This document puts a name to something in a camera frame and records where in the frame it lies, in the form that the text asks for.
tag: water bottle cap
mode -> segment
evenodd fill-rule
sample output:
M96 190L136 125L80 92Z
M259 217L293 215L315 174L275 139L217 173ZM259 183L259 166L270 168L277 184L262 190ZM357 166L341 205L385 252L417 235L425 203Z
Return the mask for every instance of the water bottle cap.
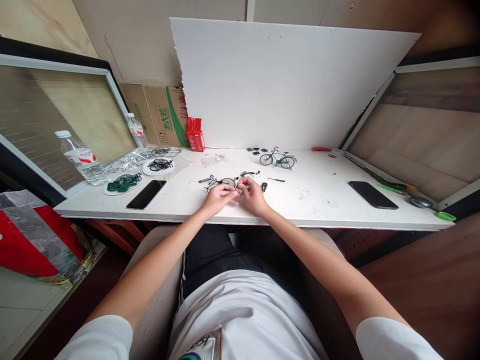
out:
M57 135L60 139L69 138L72 136L70 131L67 131L67 130L55 131L55 135Z

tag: glass pane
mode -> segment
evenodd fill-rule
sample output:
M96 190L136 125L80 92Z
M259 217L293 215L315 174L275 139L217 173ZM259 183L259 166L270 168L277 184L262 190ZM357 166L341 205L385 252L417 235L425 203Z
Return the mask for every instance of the glass pane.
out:
M348 151L442 201L480 178L480 67L395 76Z
M68 190L84 178L60 152L58 130L103 165L135 146L105 76L0 66L0 134Z

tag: small plastic bag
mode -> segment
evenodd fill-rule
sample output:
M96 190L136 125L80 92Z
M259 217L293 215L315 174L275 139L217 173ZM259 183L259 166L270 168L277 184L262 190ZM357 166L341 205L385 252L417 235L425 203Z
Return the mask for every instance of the small plastic bag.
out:
M220 164L228 163L227 159L223 155L209 156L201 161L201 166L204 169L211 168Z

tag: white desk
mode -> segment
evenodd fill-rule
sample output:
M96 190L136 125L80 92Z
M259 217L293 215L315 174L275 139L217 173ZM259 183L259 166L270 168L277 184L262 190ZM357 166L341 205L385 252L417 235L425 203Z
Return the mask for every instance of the white desk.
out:
M227 163L203 168L201 161L211 155L223 155ZM285 218L299 227L357 228L437 231L454 225L439 219L432 209L418 208L408 196L378 187L378 182L344 157L331 158L327 152L291 150L298 162L292 170L262 166L259 157L245 149L206 149L192 152L188 148L173 157L175 169L165 176L143 175L138 188L117 196L103 193L103 187L89 185L55 210L66 218L154 220L182 222L192 215L207 196L206 184L199 180L213 174L218 179L235 178L241 172L257 172L256 182L268 183L265 199ZM121 174L111 174L113 179ZM269 180L282 179L285 182ZM167 180L160 193L144 210L127 209L126 205L148 184L149 180ZM398 205L397 210L377 209L353 190L349 181L366 181ZM265 225L246 207L227 205L209 221L211 224Z

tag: white plate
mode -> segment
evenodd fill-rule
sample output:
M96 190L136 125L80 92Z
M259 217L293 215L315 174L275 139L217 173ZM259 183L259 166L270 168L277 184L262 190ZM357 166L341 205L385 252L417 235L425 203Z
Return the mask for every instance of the white plate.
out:
M104 193L105 195L108 195L108 196L115 196L115 195L122 195L122 194L126 194L126 193L128 193L128 192L132 191L133 189L136 189L136 188L138 188L138 187L140 186L140 184L141 184L143 181L144 181L144 179L143 179L143 178L141 178L141 179L140 179L140 181L138 181L138 182L136 183L136 185L134 185L134 186L130 186L130 187L128 188L128 190L127 190L127 191L125 191L125 192L118 192L118 191L108 191L108 190L107 190L107 186L108 186L108 184L107 184L107 185L105 185L105 187L103 188L103 193Z
M165 159L165 160L171 161L172 166L169 167L166 170L152 171L152 170L150 170L149 164L152 163L152 161L155 160L155 159L149 159L147 162L145 162L145 164L143 164L142 170L145 174L150 175L150 176L165 175L165 174L168 174L169 172L171 172L175 168L175 162L172 159L170 159L168 157L157 157L157 159Z

